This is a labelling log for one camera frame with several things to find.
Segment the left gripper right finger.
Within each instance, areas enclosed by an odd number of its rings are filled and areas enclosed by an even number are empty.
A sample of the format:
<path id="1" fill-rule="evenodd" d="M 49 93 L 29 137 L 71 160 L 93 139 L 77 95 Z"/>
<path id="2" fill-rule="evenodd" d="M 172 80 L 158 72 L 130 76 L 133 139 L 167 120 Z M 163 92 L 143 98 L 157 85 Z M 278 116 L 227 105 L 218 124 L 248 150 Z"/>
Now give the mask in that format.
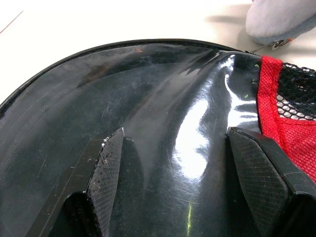
<path id="1" fill-rule="evenodd" d="M 261 237 L 316 237 L 316 183 L 274 140 L 238 127 L 228 138 Z"/>

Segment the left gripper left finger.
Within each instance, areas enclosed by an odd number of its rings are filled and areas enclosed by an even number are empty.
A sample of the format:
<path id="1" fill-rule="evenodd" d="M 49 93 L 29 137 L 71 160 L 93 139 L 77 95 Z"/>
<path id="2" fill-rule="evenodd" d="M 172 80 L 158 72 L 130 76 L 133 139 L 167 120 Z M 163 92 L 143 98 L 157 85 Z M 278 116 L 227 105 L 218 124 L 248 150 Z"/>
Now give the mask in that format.
<path id="1" fill-rule="evenodd" d="M 92 138 L 54 185 L 26 237 L 107 237 L 123 141 L 122 127 Z"/>

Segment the black and red paddle case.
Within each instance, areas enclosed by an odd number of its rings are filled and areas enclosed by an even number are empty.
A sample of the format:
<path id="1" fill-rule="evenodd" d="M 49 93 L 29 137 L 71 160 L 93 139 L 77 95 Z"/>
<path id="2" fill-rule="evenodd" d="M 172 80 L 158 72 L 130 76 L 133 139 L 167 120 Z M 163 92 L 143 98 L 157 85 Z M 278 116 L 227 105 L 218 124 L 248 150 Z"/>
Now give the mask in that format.
<path id="1" fill-rule="evenodd" d="M 181 45 L 215 45 L 233 51 L 239 51 L 222 45 L 202 41 L 156 39 L 135 40 L 102 45 L 77 54 L 100 47 L 167 42 Z M 257 131 L 257 133 L 274 140 L 289 159 L 305 172 L 314 183 L 316 183 L 316 71 L 284 63 L 268 56 L 252 55 L 260 58 L 258 90 L 256 96 L 259 124 L 259 131 Z M 0 107 L 10 99 L 12 95 L 10 95 Z"/>

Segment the black rubber table tennis paddle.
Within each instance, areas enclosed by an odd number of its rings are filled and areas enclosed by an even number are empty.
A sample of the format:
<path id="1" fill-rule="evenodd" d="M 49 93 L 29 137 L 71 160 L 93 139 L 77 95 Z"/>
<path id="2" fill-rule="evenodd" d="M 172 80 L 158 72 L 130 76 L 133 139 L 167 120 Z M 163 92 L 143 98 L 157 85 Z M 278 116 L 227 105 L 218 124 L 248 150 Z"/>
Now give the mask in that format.
<path id="1" fill-rule="evenodd" d="M 227 131 L 259 131 L 260 58 L 215 45 L 100 47 L 0 107 L 0 237 L 26 237 L 88 142 L 122 127 L 108 237 L 260 237 Z"/>

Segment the pale blue plush pendant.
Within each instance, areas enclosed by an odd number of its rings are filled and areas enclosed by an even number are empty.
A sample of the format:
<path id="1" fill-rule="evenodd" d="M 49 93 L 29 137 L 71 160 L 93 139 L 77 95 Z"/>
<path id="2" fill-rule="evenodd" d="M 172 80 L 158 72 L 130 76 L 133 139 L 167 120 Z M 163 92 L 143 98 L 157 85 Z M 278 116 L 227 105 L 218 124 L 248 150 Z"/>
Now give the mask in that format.
<path id="1" fill-rule="evenodd" d="M 245 31 L 260 49 L 279 49 L 316 28 L 316 0 L 252 0 Z"/>

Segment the cream table cover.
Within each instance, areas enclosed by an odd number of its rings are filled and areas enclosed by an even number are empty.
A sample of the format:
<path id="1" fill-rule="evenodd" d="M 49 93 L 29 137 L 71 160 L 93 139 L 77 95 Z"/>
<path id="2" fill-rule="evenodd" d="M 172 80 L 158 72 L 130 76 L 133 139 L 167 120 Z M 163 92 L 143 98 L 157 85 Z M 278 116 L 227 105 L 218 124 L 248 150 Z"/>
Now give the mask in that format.
<path id="1" fill-rule="evenodd" d="M 192 39 L 254 50 L 252 0 L 0 0 L 0 103 L 49 65 L 95 46 Z"/>

